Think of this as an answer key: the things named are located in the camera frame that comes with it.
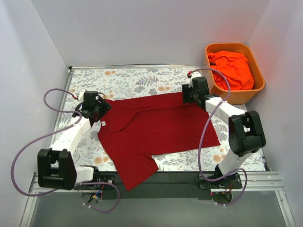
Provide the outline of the dark red t-shirt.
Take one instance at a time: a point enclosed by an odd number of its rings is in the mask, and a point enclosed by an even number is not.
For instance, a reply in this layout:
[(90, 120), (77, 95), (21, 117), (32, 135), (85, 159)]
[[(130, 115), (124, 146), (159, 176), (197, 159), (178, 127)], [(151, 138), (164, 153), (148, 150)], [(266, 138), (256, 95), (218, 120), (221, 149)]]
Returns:
[(220, 144), (208, 113), (183, 103), (180, 92), (109, 104), (98, 139), (128, 191), (158, 171), (154, 155)]

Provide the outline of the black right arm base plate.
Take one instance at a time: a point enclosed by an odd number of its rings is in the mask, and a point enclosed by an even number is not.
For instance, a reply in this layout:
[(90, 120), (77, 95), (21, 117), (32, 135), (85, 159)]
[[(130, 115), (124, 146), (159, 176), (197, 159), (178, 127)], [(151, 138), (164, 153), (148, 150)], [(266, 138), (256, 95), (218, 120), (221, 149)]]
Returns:
[(207, 181), (201, 175), (197, 175), (194, 177), (194, 182), (200, 189), (226, 190), (226, 189), (242, 188), (242, 181), (238, 173), (235, 173), (220, 181), (215, 181), (215, 182)]

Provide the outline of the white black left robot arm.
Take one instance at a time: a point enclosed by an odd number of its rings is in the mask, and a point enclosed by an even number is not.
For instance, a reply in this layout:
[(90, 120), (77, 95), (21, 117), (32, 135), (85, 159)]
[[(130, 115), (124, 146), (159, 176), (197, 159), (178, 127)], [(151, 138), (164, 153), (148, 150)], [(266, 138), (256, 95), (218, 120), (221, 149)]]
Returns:
[(72, 114), (71, 127), (48, 149), (41, 149), (37, 155), (38, 184), (40, 187), (71, 190), (85, 183), (90, 189), (100, 186), (101, 178), (95, 166), (76, 166), (73, 153), (90, 131), (93, 124), (111, 109), (101, 97), (99, 100), (84, 101), (77, 105)]

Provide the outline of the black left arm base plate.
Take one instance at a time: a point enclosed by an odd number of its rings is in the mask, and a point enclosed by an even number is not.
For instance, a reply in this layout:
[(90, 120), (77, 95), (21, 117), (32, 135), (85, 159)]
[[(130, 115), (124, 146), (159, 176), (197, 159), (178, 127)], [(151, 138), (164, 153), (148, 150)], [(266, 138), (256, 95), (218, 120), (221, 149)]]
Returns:
[(114, 187), (111, 185), (116, 184), (116, 176), (115, 175), (99, 175), (97, 177), (97, 182), (106, 182), (108, 184), (95, 184), (95, 188), (103, 189), (103, 190), (114, 190)]

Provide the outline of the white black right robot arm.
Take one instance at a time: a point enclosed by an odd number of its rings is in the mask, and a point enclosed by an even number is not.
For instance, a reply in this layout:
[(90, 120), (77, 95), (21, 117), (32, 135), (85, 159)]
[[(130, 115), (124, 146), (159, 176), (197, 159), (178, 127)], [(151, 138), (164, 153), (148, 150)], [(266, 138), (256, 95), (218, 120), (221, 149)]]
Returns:
[[(240, 166), (244, 161), (266, 144), (259, 114), (256, 111), (246, 112), (236, 108), (218, 96), (200, 94), (198, 91), (194, 91), (188, 84), (182, 85), (182, 98), (184, 103), (195, 103), (210, 114), (198, 145), (198, 167), (201, 176), (207, 182), (212, 182), (220, 188), (225, 188), (232, 181), (231, 175), (240, 171)], [(202, 171), (201, 147), (206, 129), (214, 115), (224, 121), (229, 127), (228, 140), (230, 150), (224, 160), (216, 166), (214, 175), (210, 179)]]

